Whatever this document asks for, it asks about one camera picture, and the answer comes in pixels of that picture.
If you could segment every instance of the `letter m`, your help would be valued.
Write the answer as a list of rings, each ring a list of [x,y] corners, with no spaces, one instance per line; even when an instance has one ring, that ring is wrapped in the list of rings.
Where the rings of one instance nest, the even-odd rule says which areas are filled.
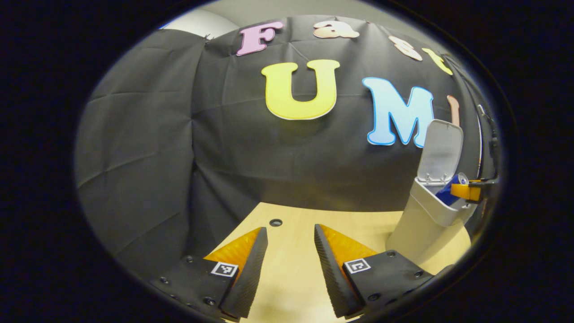
[[[397,136],[391,132],[392,121],[401,142],[406,145],[418,122],[414,144],[422,148],[425,144],[426,127],[434,119],[432,93],[422,87],[414,87],[410,92],[409,102],[405,104],[397,89],[386,79],[364,78],[363,84],[371,90],[375,111],[375,127],[367,135],[367,140],[374,145],[394,144]]]

